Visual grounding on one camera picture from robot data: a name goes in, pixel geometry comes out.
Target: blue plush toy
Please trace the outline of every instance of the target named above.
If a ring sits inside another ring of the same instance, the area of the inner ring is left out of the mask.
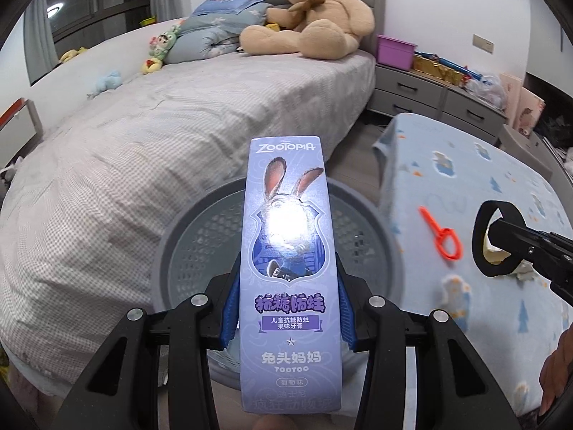
[[[119,71],[112,71],[110,74],[102,77],[96,82],[96,90],[93,93],[88,94],[88,97],[93,99],[100,93],[105,92],[106,90],[116,89],[122,84],[123,82],[121,81],[121,74]]]

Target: teddy bear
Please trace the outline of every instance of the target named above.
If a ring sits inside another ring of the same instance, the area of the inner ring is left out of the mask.
[[[287,30],[247,27],[241,46],[251,55],[302,53],[307,58],[340,59],[358,49],[374,31],[374,15],[362,0],[289,0],[288,9],[268,8],[266,20]]]

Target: orange toy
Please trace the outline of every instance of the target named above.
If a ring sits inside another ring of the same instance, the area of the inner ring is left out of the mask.
[[[430,214],[426,207],[419,208],[420,213],[426,220],[426,223],[430,225],[432,231],[435,234],[435,248],[438,250],[439,254],[445,258],[446,260],[459,260],[463,256],[463,245],[458,239],[458,235],[452,228],[441,228],[434,217]],[[449,254],[446,252],[446,249],[443,247],[443,243],[446,238],[451,238],[456,251],[453,254]]]

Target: light blue blanket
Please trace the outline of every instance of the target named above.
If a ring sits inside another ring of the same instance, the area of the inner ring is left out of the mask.
[[[526,267],[507,276],[484,276],[472,257],[472,231],[482,202],[498,200],[518,207],[530,228],[571,238],[555,191],[505,152],[417,114],[394,117],[374,147],[383,168],[380,210],[404,263],[400,307],[424,315],[449,311],[514,411],[521,415],[539,406],[541,366],[569,327],[573,310]],[[456,231],[463,244],[459,260],[439,255],[420,206],[440,227]],[[409,382],[408,393],[414,388],[415,381]]]
[[[268,3],[257,3],[239,14],[191,16],[181,24],[179,37],[165,63],[214,58],[239,47],[239,34],[249,25],[263,25]]]

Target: plastic bag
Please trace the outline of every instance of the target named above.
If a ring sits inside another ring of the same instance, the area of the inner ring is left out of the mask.
[[[465,86],[466,90],[492,104],[499,110],[505,110],[507,95],[498,76],[485,75],[480,81],[470,79]]]

